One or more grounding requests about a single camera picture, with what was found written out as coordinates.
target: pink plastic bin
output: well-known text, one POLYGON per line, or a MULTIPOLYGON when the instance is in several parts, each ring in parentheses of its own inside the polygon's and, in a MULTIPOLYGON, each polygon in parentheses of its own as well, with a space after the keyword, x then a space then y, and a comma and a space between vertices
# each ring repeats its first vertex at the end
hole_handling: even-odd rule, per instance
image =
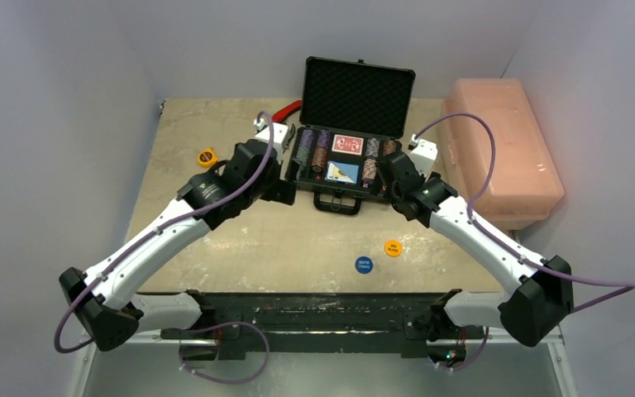
MULTIPOLYGON (((563 187, 519 81, 459 79, 444 101, 444 113, 451 112, 480 116, 495 137, 493 178, 475 210, 503 230, 519 230, 548 217, 563 197, 563 187)), ((488 134, 468 117, 442 122, 438 133, 449 183, 469 199, 488 172, 488 134)))

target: poker chip case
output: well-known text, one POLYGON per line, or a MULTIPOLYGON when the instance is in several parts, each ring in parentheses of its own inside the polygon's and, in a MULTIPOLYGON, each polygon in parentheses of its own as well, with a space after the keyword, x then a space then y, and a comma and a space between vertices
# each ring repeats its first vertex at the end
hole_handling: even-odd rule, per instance
POLYGON ((302 126, 286 179, 313 191, 315 208, 356 215, 363 200, 385 201, 375 162, 401 150, 415 72, 362 60, 309 57, 305 64, 302 126))

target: robotic arm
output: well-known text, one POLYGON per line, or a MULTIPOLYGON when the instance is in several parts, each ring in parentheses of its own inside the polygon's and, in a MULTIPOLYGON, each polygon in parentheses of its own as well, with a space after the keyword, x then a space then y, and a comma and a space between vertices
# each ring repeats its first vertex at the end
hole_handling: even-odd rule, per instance
MULTIPOLYGON (((269 142, 272 142, 270 136, 258 134, 255 139, 237 144, 227 163, 218 163, 192 177, 167 208, 120 250, 85 272, 69 268, 60 276, 70 307, 100 350, 112 350, 138 332, 169 328, 193 330, 217 323, 213 317, 215 308, 208 303, 206 295, 196 291, 136 292, 188 244, 208 235, 225 220, 238 216, 257 199, 293 204, 295 187, 279 178, 278 142, 274 139, 273 145, 267 147, 269 142), (265 153, 270 155, 262 169, 260 163, 265 161, 265 153), (255 178, 258 169, 261 172, 255 178), (233 192, 247 184, 246 190, 233 196, 233 192), (203 213, 202 208, 212 209, 203 213), (121 256, 124 259, 115 269, 106 272, 121 256)), ((397 212, 409 221, 417 219, 423 226, 450 238, 504 288, 504 292, 489 294, 452 290, 429 301, 427 318, 423 320, 426 329, 415 336, 411 332, 410 339, 424 335, 433 341, 447 332, 451 334, 452 329, 475 325, 504 328, 522 344, 535 346, 571 312, 570 281, 524 265, 474 227, 466 211, 466 201, 439 175, 432 174, 426 180, 403 152, 387 156, 378 168, 381 178, 390 186, 389 199, 397 212)), ((570 274, 570 267, 560 257, 545 261, 483 218, 478 218, 478 222, 500 241, 516 246, 523 257, 570 274)))

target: black case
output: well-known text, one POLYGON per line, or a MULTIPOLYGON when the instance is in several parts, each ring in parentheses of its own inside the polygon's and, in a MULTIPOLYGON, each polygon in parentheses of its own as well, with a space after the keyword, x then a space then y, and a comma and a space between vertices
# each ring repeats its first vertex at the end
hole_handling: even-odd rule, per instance
POLYGON ((415 72, 367 65, 362 60, 345 62, 316 57, 307 58, 305 65, 300 113, 300 122, 304 127, 298 129, 295 137, 286 179, 301 189, 312 190, 315 208, 356 215, 364 199, 385 201, 387 187, 383 186, 378 176, 371 186, 362 187, 361 172, 367 159, 366 142, 369 138, 380 140, 377 160, 383 155, 387 140, 395 140, 397 151, 401 150, 398 139, 403 137, 415 72), (302 166, 296 160, 296 154, 305 130, 313 130, 315 136, 310 146, 308 163, 302 166), (325 180, 326 166, 319 174, 312 170, 310 165, 318 142, 317 135, 323 130, 331 133, 325 164, 338 161, 358 165, 356 184, 325 180), (335 134, 364 138, 361 154, 333 152, 331 148, 335 134), (331 195, 329 201, 324 201, 323 195, 331 195), (355 204, 342 204, 343 197, 354 198, 355 204))

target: beige table surface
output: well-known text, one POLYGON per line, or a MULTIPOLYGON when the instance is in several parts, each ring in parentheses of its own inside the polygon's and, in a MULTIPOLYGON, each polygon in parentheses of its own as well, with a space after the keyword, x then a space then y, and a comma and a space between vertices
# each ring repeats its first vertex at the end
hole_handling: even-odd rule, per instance
MULTIPOLYGON (((166 101, 142 181, 129 237, 154 219, 188 179, 204 171, 196 155, 212 147, 230 158, 237 142, 253 136, 252 120, 292 98, 172 98, 166 101)), ((405 136, 439 116, 442 101, 414 99, 405 136)), ((298 114, 289 122, 298 126, 298 114)), ((436 140, 434 132, 425 135, 436 140)), ((444 175, 440 160, 435 170, 444 175)), ((458 246, 406 222, 390 206, 364 202, 355 217, 319 212, 313 195, 299 191, 292 207, 258 201, 238 218, 181 251, 142 287, 144 291, 215 292, 445 292, 498 291, 498 282, 458 246), (403 244, 395 258, 386 241, 403 244), (368 256, 374 269, 355 269, 368 256)))

